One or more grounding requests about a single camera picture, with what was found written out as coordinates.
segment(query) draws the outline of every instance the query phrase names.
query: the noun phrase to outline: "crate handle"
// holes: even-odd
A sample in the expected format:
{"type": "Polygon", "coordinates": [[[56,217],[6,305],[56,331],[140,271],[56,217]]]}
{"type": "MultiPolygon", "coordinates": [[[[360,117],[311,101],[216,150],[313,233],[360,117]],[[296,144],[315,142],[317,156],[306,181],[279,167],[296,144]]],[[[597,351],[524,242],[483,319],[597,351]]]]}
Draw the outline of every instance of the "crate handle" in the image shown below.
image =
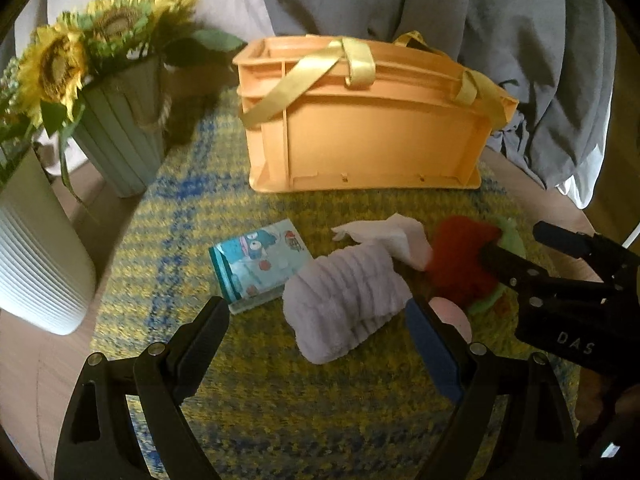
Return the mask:
{"type": "Polygon", "coordinates": [[[253,128],[285,110],[342,58],[346,58],[349,65],[345,79],[348,88],[367,88],[376,80],[376,63],[369,45],[355,38],[337,38],[300,59],[257,105],[241,114],[244,127],[253,128]]]}
{"type": "MultiPolygon", "coordinates": [[[[420,43],[427,52],[450,59],[445,52],[427,45],[422,34],[417,30],[401,34],[394,41],[394,45],[408,46],[411,40],[420,43]]],[[[453,100],[461,105],[471,106],[476,100],[476,97],[479,96],[482,111],[489,117],[492,129],[494,131],[500,130],[504,128],[509,121],[507,120],[498,89],[500,89],[500,87],[483,73],[464,67],[460,90],[453,100]]]]}

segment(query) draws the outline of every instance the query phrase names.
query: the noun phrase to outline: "lavender towel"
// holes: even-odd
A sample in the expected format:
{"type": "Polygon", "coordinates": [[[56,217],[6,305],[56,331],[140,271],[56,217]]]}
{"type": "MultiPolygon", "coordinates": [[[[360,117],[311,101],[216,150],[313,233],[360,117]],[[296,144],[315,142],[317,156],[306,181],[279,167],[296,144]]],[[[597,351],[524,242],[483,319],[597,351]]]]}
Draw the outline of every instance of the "lavender towel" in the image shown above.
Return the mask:
{"type": "Polygon", "coordinates": [[[412,294],[379,244],[338,249],[306,264],[284,288],[284,317],[313,364],[345,355],[400,312],[412,294]]]}

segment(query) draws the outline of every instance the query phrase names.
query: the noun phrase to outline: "yellow and blue rug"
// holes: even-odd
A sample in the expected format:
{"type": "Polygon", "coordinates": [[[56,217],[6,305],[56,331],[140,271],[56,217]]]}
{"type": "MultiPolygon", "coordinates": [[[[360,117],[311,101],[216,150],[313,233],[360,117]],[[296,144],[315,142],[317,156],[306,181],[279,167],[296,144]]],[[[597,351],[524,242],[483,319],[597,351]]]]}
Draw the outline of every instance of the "yellow and blue rug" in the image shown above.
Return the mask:
{"type": "MultiPolygon", "coordinates": [[[[110,358],[138,355],[168,340],[219,295],[208,249],[235,235],[290,218],[314,256],[338,247],[331,227],[385,219],[399,212],[428,233],[457,214],[516,220],[527,256],[551,269],[524,219],[487,168],[478,190],[353,190],[257,194],[249,188],[244,130],[235,89],[200,121],[193,142],[172,150],[118,248],[92,346],[110,358]]],[[[414,293],[424,276],[399,269],[414,293]]],[[[496,354],[527,357],[516,340],[511,293],[473,316],[474,339],[496,354]]],[[[551,357],[571,405],[577,367],[551,357]]],[[[137,400],[132,418],[150,471],[164,471],[137,400]]],[[[452,405],[428,377],[399,314],[347,356],[326,365],[306,361],[273,301],[233,316],[195,397],[182,410],[224,479],[412,479],[446,428],[452,405]]],[[[486,466],[494,418],[476,461],[486,466]]]]}

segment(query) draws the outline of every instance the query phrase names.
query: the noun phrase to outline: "blue gripper pad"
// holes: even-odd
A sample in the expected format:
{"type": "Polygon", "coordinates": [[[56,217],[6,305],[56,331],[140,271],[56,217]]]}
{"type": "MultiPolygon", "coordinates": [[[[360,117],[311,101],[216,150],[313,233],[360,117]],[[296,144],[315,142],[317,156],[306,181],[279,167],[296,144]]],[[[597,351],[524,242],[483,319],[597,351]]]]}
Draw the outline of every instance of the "blue gripper pad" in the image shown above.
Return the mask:
{"type": "Polygon", "coordinates": [[[407,301],[404,312],[407,328],[431,380],[441,395],[457,404],[464,393],[458,364],[413,298],[407,301]]]}

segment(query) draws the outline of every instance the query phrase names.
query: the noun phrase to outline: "white ribbed vase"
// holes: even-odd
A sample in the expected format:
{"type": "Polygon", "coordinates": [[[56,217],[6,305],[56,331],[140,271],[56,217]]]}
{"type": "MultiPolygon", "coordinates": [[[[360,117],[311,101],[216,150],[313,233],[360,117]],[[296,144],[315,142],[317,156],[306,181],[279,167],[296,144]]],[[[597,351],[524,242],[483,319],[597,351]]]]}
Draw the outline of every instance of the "white ribbed vase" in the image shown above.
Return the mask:
{"type": "Polygon", "coordinates": [[[94,263],[29,150],[0,192],[0,308],[66,335],[94,292],[94,263]]]}

